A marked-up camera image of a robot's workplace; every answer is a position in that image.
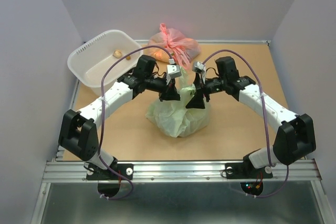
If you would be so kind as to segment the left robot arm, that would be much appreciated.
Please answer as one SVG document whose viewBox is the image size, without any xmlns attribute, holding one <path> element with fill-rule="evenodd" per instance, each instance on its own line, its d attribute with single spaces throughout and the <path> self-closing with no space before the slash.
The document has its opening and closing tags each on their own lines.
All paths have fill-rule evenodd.
<svg viewBox="0 0 336 224">
<path fill-rule="evenodd" d="M 120 76 L 112 87 L 78 111 L 68 110 L 62 119 L 58 143 L 86 163 L 99 168 L 106 179 L 120 176 L 117 159 L 102 149 L 105 120 L 119 107 L 133 100 L 145 90 L 157 92 L 160 101 L 178 101 L 180 95 L 175 78 L 181 68 L 170 59 L 163 77 L 153 72 L 156 60 L 142 55 L 136 65 Z"/>
</svg>

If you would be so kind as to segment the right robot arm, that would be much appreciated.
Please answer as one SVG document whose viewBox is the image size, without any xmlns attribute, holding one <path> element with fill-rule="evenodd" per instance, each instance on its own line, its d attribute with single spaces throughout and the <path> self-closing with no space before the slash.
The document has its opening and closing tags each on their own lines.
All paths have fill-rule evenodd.
<svg viewBox="0 0 336 224">
<path fill-rule="evenodd" d="M 316 150 L 313 120 L 309 115 L 289 111 L 263 93 L 252 78 L 241 77 L 232 57 L 218 58 L 215 63 L 217 76 L 209 79 L 206 66 L 199 61 L 193 63 L 196 91 L 186 108 L 204 109 L 211 94 L 225 92 L 261 116 L 265 127 L 271 126 L 276 131 L 273 144 L 267 141 L 266 147 L 230 165 L 226 170 L 228 178 L 250 178 L 266 166 L 290 165 Z"/>
</svg>

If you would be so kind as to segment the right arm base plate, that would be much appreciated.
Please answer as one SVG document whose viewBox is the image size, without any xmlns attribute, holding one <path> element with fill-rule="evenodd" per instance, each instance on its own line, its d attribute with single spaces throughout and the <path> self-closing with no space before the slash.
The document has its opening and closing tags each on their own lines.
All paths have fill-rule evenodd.
<svg viewBox="0 0 336 224">
<path fill-rule="evenodd" d="M 266 171 L 266 167 L 254 168 L 249 162 L 227 163 L 225 166 L 227 179 L 257 179 L 273 178 L 272 171 Z"/>
</svg>

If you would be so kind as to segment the white plastic basket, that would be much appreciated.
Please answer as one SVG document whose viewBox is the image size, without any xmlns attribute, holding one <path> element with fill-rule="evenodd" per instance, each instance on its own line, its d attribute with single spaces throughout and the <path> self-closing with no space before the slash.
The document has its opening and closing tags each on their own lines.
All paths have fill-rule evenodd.
<svg viewBox="0 0 336 224">
<path fill-rule="evenodd" d="M 82 84 L 100 96 L 101 79 L 118 60 L 114 53 L 125 56 L 138 48 L 141 45 L 125 32 L 107 30 L 74 50 L 68 57 L 67 65 Z"/>
</svg>

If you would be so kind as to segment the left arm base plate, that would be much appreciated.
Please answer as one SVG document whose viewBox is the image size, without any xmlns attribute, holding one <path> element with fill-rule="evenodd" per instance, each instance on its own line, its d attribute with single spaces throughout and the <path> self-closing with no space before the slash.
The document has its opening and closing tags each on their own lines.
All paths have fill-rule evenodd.
<svg viewBox="0 0 336 224">
<path fill-rule="evenodd" d="M 108 169 L 101 169 L 94 164 L 85 163 L 83 167 L 87 172 L 86 180 L 122 180 L 122 178 L 112 173 Z M 113 170 L 129 180 L 133 179 L 134 165 L 131 163 L 118 163 L 117 166 L 113 168 Z"/>
</svg>

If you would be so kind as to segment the green plastic bag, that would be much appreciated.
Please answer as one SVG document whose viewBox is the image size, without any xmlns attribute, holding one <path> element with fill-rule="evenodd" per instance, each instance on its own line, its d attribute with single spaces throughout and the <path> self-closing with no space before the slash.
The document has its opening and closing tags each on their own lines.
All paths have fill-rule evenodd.
<svg viewBox="0 0 336 224">
<path fill-rule="evenodd" d="M 179 101 L 152 102 L 145 117 L 170 137 L 187 137 L 208 126 L 211 107 L 207 103 L 204 109 L 187 109 L 185 106 L 194 97 L 196 88 L 188 82 L 188 73 L 183 69 L 179 77 Z"/>
</svg>

